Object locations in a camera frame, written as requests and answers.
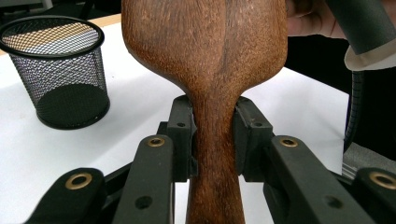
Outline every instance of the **white desk surface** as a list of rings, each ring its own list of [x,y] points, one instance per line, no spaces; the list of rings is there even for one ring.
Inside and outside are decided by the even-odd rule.
[[[183,92],[151,73],[123,45],[120,24],[104,28],[102,46],[111,106],[99,122],[59,131],[42,124],[7,55],[0,56],[0,223],[22,223],[64,173],[94,167],[105,175],[134,159],[140,140],[168,120]],[[284,68],[246,91],[275,134],[300,138],[330,170],[341,173],[348,96]],[[249,223],[271,223],[262,184],[241,191]],[[184,223],[188,184],[177,184],[176,223]]]

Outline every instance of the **carved wood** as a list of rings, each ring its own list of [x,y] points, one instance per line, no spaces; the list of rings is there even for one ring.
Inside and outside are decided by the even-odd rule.
[[[244,223],[233,108],[287,54],[284,0],[123,0],[129,52],[189,96],[198,128],[187,223]]]

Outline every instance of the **wire mesh container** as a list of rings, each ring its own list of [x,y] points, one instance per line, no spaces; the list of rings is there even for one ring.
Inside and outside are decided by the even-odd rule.
[[[102,30],[88,21],[37,16],[0,28],[7,52],[39,119],[58,129],[77,129],[109,109],[101,45]]]

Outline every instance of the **black hose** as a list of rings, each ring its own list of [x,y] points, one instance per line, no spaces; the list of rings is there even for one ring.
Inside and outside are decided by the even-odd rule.
[[[361,118],[361,108],[363,105],[364,92],[364,71],[352,71],[352,95],[349,110],[349,122],[346,127],[346,135],[344,138],[344,152],[352,144],[356,131],[358,130]]]

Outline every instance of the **wood grain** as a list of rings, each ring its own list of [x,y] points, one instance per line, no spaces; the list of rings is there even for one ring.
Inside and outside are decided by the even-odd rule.
[[[233,108],[287,54],[284,0],[123,0],[129,52],[189,96],[198,128],[187,223],[244,223]]]

